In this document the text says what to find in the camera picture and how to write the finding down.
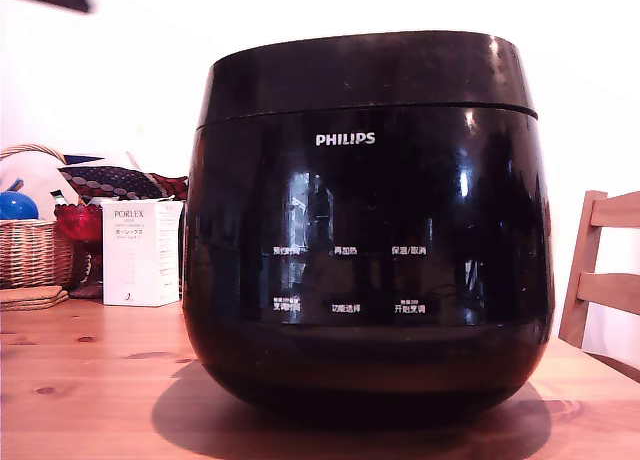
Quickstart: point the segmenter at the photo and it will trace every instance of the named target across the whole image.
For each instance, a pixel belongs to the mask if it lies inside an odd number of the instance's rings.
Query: blue ball
[[[36,202],[20,192],[0,193],[0,220],[27,220],[38,218]]]

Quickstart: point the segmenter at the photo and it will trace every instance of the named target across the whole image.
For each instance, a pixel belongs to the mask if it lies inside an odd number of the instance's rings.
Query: philips logo
[[[326,145],[359,145],[366,143],[371,145],[376,142],[375,132],[369,133],[332,133],[326,135],[316,135],[316,147]]]

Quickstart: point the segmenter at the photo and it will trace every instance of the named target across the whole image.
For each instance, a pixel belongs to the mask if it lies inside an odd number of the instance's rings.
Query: wicker basket
[[[3,150],[9,155],[39,151],[64,162],[55,150],[40,145],[18,145]],[[86,276],[88,256],[55,229],[55,221],[0,220],[0,288],[76,286]]]

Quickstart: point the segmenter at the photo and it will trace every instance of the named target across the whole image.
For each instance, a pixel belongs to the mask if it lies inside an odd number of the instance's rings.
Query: white wall
[[[540,115],[557,301],[583,193],[640,190],[636,0],[95,0],[90,16],[0,0],[2,146],[131,151],[185,174],[205,78],[259,44],[393,30],[474,30],[521,50]],[[603,235],[598,268],[640,272],[640,237]],[[560,319],[556,315],[556,329]],[[640,365],[640,319],[592,308],[585,346]]]

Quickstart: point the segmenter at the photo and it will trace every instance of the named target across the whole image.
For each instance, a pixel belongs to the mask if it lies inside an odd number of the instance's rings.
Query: white box
[[[104,304],[157,307],[177,302],[182,202],[108,200],[101,205]]]

